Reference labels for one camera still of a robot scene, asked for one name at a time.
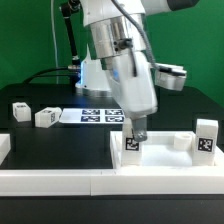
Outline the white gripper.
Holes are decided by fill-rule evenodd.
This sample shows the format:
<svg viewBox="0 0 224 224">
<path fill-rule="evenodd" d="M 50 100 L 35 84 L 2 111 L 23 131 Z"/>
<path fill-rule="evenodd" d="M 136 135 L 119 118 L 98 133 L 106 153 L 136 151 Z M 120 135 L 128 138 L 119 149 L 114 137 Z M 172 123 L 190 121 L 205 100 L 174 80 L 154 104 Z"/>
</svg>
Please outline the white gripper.
<svg viewBox="0 0 224 224">
<path fill-rule="evenodd" d="M 108 77 L 112 96 L 125 116 L 132 120 L 136 142 L 147 140 L 147 118 L 157 111 L 157 98 L 151 78 L 149 63 L 142 52 L 134 58 L 124 54 L 112 58 Z"/>
</svg>

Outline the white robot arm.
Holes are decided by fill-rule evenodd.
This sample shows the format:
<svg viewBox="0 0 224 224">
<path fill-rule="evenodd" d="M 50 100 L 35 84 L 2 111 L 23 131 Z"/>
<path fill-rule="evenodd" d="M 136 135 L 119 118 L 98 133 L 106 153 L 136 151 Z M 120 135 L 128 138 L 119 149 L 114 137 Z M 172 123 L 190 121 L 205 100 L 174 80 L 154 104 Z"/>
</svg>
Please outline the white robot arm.
<svg viewBox="0 0 224 224">
<path fill-rule="evenodd" d="M 83 12 L 91 35 L 81 61 L 82 94 L 111 96 L 131 120 L 137 142 L 147 139 L 147 116 L 157 111 L 154 87 L 180 91 L 187 72 L 155 61 L 143 19 L 148 15 L 195 6 L 199 0 L 68 0 L 61 6 L 66 21 Z"/>
</svg>

